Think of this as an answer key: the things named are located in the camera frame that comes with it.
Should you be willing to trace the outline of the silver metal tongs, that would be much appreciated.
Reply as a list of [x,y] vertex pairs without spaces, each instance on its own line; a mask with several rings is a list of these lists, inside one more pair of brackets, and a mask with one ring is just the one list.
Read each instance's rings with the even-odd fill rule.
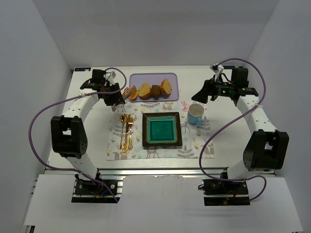
[[[130,88],[128,88],[128,87],[125,88],[125,90],[122,93],[123,100],[126,100],[128,97],[130,97],[132,94],[134,94],[136,92],[137,92],[137,89],[136,89],[135,85],[130,87]],[[119,111],[119,109],[121,109],[124,112],[125,111],[124,106],[125,106],[125,103],[114,104],[111,107],[111,109],[113,112]]]

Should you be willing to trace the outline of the orange bread piece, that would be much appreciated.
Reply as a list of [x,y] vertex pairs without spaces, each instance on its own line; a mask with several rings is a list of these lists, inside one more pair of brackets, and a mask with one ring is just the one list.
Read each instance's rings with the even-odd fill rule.
[[130,95],[129,100],[135,100],[138,96],[138,91],[135,86],[133,86],[131,89],[129,89]]

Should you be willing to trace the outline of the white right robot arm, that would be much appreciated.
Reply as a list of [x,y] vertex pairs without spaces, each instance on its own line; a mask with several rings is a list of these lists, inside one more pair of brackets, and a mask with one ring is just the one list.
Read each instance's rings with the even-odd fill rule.
[[229,97],[240,110],[251,133],[242,159],[227,168],[226,179],[240,181],[263,171],[280,170],[284,164],[289,136],[270,122],[260,106],[258,92],[248,86],[248,69],[234,68],[231,79],[226,82],[223,81],[226,76],[222,65],[213,65],[211,70],[214,76],[206,80],[202,89],[191,99],[207,103],[217,97]]

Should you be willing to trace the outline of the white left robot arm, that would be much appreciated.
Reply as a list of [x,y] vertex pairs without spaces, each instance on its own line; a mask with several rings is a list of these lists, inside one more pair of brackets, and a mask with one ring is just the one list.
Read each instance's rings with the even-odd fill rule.
[[98,169],[87,155],[88,140],[84,121],[99,100],[114,108],[125,104],[119,83],[114,81],[115,68],[94,69],[85,81],[71,107],[61,116],[51,119],[52,149],[68,160],[82,179],[96,179]]

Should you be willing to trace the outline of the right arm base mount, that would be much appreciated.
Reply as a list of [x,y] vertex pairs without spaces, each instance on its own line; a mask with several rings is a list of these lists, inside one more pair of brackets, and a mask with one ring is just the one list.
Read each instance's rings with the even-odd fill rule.
[[246,182],[202,180],[198,189],[203,191],[205,206],[247,206],[250,198]]

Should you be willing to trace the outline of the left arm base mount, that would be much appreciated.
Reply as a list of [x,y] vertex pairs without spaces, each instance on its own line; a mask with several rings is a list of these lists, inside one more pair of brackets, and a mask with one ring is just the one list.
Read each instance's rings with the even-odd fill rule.
[[[117,200],[121,197],[123,181],[120,179],[102,180]],[[71,198],[72,203],[117,203],[108,189],[102,184],[93,181],[78,179],[75,181]]]

